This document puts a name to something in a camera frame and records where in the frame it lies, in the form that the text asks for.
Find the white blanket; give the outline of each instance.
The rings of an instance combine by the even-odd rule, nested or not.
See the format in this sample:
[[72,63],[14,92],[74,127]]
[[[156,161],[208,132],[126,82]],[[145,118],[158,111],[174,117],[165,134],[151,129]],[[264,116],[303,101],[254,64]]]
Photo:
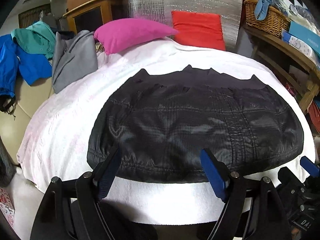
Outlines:
[[[195,68],[213,68],[238,79],[255,74],[283,97],[297,114],[304,130],[303,152],[286,163],[301,181],[308,176],[299,165],[306,155],[315,160],[310,128],[295,99],[264,65],[230,52],[182,46],[165,38],[127,49],[120,54],[98,56],[96,72],[72,83],[44,102],[32,117],[17,159],[23,174],[45,192],[53,176],[76,179],[92,169],[87,164],[89,136],[94,122],[107,101],[128,78],[141,68],[151,75],[180,71],[188,64]],[[249,178],[268,176],[279,184],[280,167],[256,173]],[[209,183],[160,184],[127,179],[114,180],[107,200],[132,221],[151,224],[183,225],[217,220],[223,203]]]

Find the gray cloth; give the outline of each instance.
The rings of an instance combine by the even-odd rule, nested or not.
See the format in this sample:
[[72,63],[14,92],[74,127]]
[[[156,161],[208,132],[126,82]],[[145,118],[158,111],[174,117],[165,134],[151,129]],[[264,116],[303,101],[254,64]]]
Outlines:
[[63,40],[61,35],[56,33],[52,59],[52,87],[56,94],[97,69],[93,32],[80,31],[70,40]]
[[0,187],[7,187],[9,185],[14,171],[15,169],[0,138]]

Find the shiny black fabric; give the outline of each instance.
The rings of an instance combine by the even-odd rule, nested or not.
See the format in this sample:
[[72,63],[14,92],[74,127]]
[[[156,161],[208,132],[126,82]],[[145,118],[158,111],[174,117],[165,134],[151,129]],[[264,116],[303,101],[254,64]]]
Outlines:
[[118,144],[123,155],[119,177],[205,182],[199,160],[203,148],[230,170],[248,175],[294,159],[303,140],[294,111],[255,76],[238,80],[191,66],[150,76],[142,69],[101,109],[87,161],[94,168]]

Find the pink pillow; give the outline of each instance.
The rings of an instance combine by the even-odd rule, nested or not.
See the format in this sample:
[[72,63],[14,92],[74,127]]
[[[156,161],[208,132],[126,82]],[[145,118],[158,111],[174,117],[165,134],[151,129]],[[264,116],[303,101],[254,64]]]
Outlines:
[[177,33],[177,30],[159,22],[126,18],[102,25],[94,32],[94,38],[103,44],[106,54],[109,55]]

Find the metal bolt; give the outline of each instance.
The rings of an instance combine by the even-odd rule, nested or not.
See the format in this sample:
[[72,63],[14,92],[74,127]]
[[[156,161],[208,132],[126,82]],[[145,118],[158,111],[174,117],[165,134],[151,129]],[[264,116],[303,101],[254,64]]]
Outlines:
[[51,179],[51,182],[56,183],[59,180],[59,177],[55,176]]
[[238,178],[238,177],[240,176],[239,173],[236,172],[236,171],[232,171],[232,172],[230,173],[230,175],[231,175],[233,178]]
[[87,171],[87,172],[85,172],[85,173],[83,174],[83,177],[87,179],[87,178],[90,178],[91,175],[92,175],[92,172],[91,172],[91,171]]
[[264,181],[265,183],[270,183],[270,182],[271,182],[271,179],[268,178],[268,177],[263,177],[263,181]]

